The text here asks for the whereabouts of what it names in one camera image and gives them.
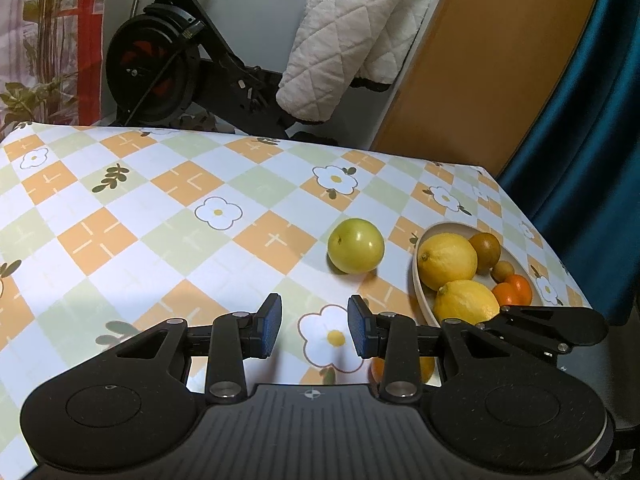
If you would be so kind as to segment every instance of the white flower print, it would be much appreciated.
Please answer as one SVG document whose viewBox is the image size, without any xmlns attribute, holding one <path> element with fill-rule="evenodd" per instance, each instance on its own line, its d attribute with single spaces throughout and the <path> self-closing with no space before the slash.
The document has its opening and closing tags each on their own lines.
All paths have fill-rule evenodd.
<svg viewBox="0 0 640 480">
<path fill-rule="evenodd" d="M 47 161 L 48 148 L 38 148 L 32 152 L 25 153 L 20 162 L 20 168 L 22 170 L 28 170 L 29 168 L 37 168 L 43 165 Z"/>
<path fill-rule="evenodd" d="M 298 321 L 298 330 L 305 340 L 303 352 L 313 366 L 331 366 L 350 374 L 362 366 L 356 353 L 347 323 L 347 311 L 338 305 L 327 305 L 320 314 L 306 314 Z"/>
<path fill-rule="evenodd" d="M 449 191 L 443 187 L 430 187 L 433 193 L 433 199 L 440 205 L 451 209 L 452 211 L 458 211 L 460 209 L 460 202 L 449 194 Z"/>
<path fill-rule="evenodd" d="M 529 239 L 529 240 L 533 240 L 533 238 L 535 238 L 536 236 L 533 234 L 533 232 L 531 231 L 531 228 L 526 225 L 524 222 L 520 222 L 520 229 L 522 230 L 522 233 Z"/>
<path fill-rule="evenodd" d="M 337 166 L 327 166 L 326 168 L 314 168 L 314 175 L 318 179 L 318 184 L 325 189 L 335 189 L 343 195 L 350 195 L 358 185 L 358 181 L 347 171 L 355 173 L 355 168 L 338 168 Z"/>
<path fill-rule="evenodd" d="M 549 283 L 549 280 L 545 276 L 536 278 L 536 285 L 542 294 L 542 298 L 552 304 L 558 304 L 558 293 L 553 288 L 553 285 Z"/>
<path fill-rule="evenodd" d="M 196 208 L 196 218 L 209 224 L 217 231 L 229 229 L 236 220 L 242 217 L 242 209 L 236 204 L 227 202 L 219 196 L 211 196 L 204 204 Z"/>
<path fill-rule="evenodd" d="M 485 202 L 488 202 L 489 200 L 489 197 L 479 187 L 474 188 L 474 195 L 477 196 L 478 198 L 481 198 Z"/>
</svg>

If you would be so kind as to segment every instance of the checkered tablecloth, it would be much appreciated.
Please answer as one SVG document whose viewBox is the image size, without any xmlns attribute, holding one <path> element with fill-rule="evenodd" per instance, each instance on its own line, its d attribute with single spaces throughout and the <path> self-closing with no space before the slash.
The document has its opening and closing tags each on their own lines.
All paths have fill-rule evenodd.
<svg viewBox="0 0 640 480">
<path fill-rule="evenodd" d="M 387 240 L 375 273 L 327 261 L 332 229 L 354 217 Z M 275 356 L 246 362 L 249 386 L 366 382 L 347 299 L 420 319 L 412 251 L 444 219 L 497 235 L 546 304 L 587 304 L 481 168 L 178 130 L 15 130 L 0 147 L 0 476 L 33 465 L 18 426 L 31 390 L 168 317 L 210 324 L 275 291 Z M 194 360 L 190 388 L 203 387 L 204 365 Z"/>
</svg>

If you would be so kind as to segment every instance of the lemon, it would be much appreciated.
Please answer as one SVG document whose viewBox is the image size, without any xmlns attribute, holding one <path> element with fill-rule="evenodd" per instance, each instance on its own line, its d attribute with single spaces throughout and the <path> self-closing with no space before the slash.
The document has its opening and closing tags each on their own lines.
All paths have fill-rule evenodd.
<svg viewBox="0 0 640 480">
<path fill-rule="evenodd" d="M 418 248 L 420 281 L 438 290 L 453 280 L 470 280 L 478 267 L 478 255 L 469 241 L 454 233 L 427 238 Z"/>
<path fill-rule="evenodd" d="M 433 315 L 438 322 L 457 317 L 472 325 L 487 321 L 500 312 L 493 293 L 482 283 L 455 280 L 443 285 L 436 295 Z"/>
</svg>

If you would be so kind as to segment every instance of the orange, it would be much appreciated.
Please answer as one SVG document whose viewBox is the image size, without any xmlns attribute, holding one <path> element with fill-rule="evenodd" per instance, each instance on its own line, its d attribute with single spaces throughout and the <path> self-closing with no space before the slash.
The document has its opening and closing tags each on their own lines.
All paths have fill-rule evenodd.
<svg viewBox="0 0 640 480">
<path fill-rule="evenodd" d="M 498 283 L 494 286 L 492 293 L 500 306 L 520 304 L 520 295 L 510 283 Z"/>
<path fill-rule="evenodd" d="M 421 357 L 420 358 L 420 374 L 422 376 L 422 382 L 426 383 L 431 379 L 433 369 L 436 366 L 436 360 L 433 357 Z M 382 372 L 385 370 L 385 360 L 379 357 L 374 357 L 371 360 L 369 370 L 371 371 L 371 377 L 375 383 L 379 383 L 382 380 Z"/>
<path fill-rule="evenodd" d="M 512 274 L 511 276 L 507 276 L 504 282 L 509 283 L 509 285 L 516 289 L 516 292 L 520 297 L 520 305 L 529 306 L 531 304 L 533 291 L 531 290 L 531 285 L 529 285 L 529 280 L 527 278 L 519 274 Z"/>
</svg>

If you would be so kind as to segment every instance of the blanket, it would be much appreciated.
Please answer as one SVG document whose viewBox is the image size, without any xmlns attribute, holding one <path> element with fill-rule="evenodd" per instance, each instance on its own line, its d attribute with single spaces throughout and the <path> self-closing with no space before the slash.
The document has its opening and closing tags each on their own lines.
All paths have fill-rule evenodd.
<svg viewBox="0 0 640 480">
<path fill-rule="evenodd" d="M 394 81 L 429 0 L 306 0 L 276 100 L 302 121 L 331 117 L 355 76 Z"/>
</svg>

